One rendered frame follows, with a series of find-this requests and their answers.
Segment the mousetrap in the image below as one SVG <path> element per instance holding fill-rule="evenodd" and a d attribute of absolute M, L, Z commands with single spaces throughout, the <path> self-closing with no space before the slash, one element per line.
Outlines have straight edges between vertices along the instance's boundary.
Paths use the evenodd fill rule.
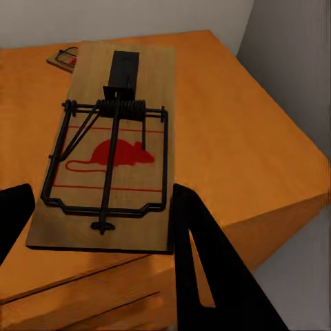
<path fill-rule="evenodd" d="M 67 46 L 65 49 L 59 50 L 58 53 L 46 59 L 48 64 L 61 68 L 66 72 L 74 73 L 77 57 L 79 54 L 78 48 Z"/>
<path fill-rule="evenodd" d="M 82 41 L 25 246 L 173 255 L 175 48 Z"/>

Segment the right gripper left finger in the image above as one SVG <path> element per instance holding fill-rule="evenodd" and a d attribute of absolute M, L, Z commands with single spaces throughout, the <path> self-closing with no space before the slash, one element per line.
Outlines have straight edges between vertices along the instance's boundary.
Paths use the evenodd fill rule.
<path fill-rule="evenodd" d="M 35 206 L 28 184 L 0 191 L 0 265 L 28 223 Z"/>

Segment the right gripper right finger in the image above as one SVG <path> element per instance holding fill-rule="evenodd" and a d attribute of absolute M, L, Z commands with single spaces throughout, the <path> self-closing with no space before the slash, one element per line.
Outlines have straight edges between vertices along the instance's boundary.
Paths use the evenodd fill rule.
<path fill-rule="evenodd" d="M 289 331 L 199 195 L 174 184 L 178 331 Z M 191 230 L 215 306 L 200 303 Z"/>

